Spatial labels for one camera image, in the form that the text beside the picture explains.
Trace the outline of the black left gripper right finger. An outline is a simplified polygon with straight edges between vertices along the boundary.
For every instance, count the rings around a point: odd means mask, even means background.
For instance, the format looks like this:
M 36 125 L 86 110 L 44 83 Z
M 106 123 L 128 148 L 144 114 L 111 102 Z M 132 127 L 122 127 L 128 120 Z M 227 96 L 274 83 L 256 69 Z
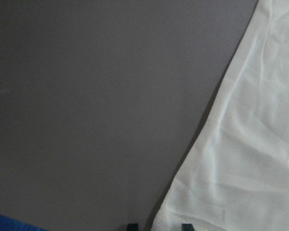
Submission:
M 193 231 L 193 225 L 190 223 L 182 224 L 182 231 Z

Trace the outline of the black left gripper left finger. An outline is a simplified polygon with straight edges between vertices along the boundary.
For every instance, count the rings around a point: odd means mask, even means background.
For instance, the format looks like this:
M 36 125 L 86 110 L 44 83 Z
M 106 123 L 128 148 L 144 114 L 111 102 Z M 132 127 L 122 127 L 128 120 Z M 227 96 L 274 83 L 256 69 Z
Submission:
M 127 225 L 127 231 L 138 231 L 138 223 L 130 223 Z

